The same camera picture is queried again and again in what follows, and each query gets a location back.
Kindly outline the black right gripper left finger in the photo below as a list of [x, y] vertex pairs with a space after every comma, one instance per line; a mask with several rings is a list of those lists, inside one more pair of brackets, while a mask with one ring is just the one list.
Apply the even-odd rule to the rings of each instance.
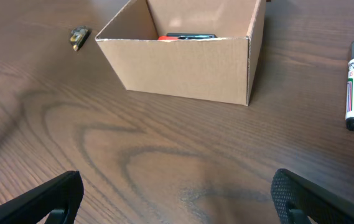
[[83, 199], [78, 171], [67, 171], [46, 183], [0, 205], [0, 223], [73, 224]]

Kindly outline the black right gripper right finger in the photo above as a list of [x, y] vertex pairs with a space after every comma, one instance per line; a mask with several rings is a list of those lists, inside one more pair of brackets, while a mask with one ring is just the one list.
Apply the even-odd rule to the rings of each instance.
[[276, 171], [271, 197], [281, 223], [354, 223], [354, 203], [287, 169]]

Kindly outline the cardboard box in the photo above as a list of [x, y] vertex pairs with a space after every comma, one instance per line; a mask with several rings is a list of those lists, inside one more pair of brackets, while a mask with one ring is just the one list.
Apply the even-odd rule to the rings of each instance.
[[265, 12], [265, 0], [133, 0], [95, 39], [127, 90], [247, 105]]

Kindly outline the gold correction tape dispenser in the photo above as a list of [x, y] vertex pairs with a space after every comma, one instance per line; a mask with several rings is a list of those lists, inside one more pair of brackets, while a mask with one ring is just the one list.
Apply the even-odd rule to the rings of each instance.
[[79, 26], [71, 31], [69, 42], [75, 52], [81, 49], [81, 47], [89, 37], [90, 33], [91, 30], [87, 26]]

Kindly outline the red black stapler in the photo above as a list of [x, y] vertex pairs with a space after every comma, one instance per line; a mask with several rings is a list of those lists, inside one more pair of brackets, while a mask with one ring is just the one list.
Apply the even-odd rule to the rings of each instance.
[[214, 39], [215, 34], [189, 34], [189, 33], [167, 33], [158, 38], [158, 40], [200, 40]]

